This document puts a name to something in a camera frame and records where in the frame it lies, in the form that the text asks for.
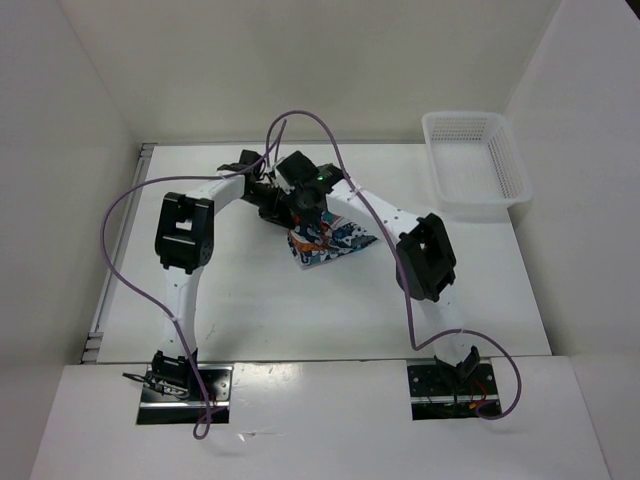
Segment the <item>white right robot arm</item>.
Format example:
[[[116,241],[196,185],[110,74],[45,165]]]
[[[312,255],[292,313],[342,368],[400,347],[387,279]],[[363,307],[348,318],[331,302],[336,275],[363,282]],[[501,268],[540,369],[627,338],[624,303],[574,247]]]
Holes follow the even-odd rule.
[[[296,151],[268,174],[277,202],[293,217],[289,247],[301,266],[311,267],[386,242],[396,263],[396,281],[420,306],[436,334],[440,385],[460,393],[474,379],[476,347],[462,334],[456,306],[457,263],[442,219],[408,213],[367,191],[333,164],[316,166]]]

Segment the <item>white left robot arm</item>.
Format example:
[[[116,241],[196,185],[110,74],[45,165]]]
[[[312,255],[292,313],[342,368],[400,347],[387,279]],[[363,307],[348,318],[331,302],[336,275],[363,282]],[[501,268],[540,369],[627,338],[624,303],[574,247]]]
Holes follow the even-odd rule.
[[[236,200],[258,208],[263,220],[290,229],[293,215],[279,198],[281,190],[260,181],[261,155],[244,150],[239,161],[219,168],[221,180],[212,180],[186,193],[167,193],[162,201],[155,252],[165,273],[165,305],[180,327],[165,331],[152,360],[155,380],[185,400],[196,394],[200,376],[189,363],[197,358],[195,310],[198,285],[214,250],[214,218]]]

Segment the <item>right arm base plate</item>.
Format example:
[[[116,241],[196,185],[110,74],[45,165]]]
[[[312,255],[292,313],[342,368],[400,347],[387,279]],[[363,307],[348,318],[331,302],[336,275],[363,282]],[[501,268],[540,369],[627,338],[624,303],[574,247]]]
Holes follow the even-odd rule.
[[[447,380],[434,360],[406,366],[413,421],[476,418],[476,409],[489,417],[502,414],[494,370],[482,361],[460,385]]]

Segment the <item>colourful patterned shorts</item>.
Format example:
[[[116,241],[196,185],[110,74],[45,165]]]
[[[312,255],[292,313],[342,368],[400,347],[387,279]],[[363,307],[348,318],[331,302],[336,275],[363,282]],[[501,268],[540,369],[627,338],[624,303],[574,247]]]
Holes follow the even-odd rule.
[[[360,225],[329,212],[323,212],[317,223],[295,217],[287,234],[289,249],[302,268],[358,252],[376,240]]]

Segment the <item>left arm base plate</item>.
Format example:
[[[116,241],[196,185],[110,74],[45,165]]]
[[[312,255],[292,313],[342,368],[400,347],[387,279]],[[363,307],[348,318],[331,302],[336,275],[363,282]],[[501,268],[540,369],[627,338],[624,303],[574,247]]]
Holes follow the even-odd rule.
[[[233,379],[230,364],[200,364],[199,372],[211,401],[211,423],[228,424]],[[191,390],[170,386],[166,382],[150,383],[151,368],[144,376],[124,374],[142,384],[136,418],[137,425],[194,425],[206,413],[205,401],[198,385]]]

